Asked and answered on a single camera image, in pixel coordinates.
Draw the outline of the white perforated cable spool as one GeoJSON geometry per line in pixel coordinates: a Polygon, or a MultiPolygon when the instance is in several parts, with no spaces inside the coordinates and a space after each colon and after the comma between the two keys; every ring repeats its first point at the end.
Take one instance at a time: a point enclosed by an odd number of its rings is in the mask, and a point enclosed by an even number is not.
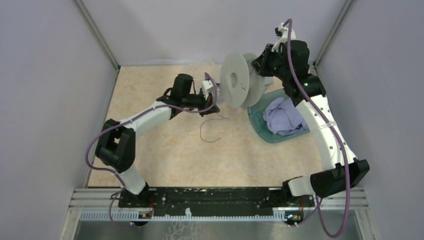
{"type": "Polygon", "coordinates": [[[252,66],[257,57],[251,52],[232,52],[224,58],[219,83],[222,97],[230,107],[251,107],[262,97],[265,78],[258,75],[252,66]]]}

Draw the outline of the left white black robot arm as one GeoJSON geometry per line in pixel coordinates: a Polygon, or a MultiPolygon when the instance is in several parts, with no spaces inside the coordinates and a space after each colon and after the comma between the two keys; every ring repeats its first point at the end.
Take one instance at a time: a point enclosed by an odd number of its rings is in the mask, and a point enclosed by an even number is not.
{"type": "Polygon", "coordinates": [[[173,86],[166,89],[147,109],[122,120],[107,120],[102,132],[94,139],[94,154],[112,172],[130,193],[130,200],[138,207],[149,203],[148,183],[135,166],[136,141],[157,125],[172,120],[179,113],[205,116],[218,113],[218,86],[213,78],[204,74],[199,90],[194,88],[194,78],[180,73],[173,86]]]}

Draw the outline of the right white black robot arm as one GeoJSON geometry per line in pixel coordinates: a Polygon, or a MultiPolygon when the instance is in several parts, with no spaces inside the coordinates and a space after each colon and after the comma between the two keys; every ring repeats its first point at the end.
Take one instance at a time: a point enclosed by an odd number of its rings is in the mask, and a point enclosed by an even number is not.
{"type": "Polygon", "coordinates": [[[251,64],[260,76],[281,80],[284,93],[308,125],[321,159],[322,171],[282,184],[281,199],[287,206],[295,206],[304,195],[323,199],[345,192],[350,198],[351,188],[370,170],[368,161],[359,160],[344,140],[321,80],[309,72],[309,55],[307,43],[301,40],[268,43],[251,64]]]}

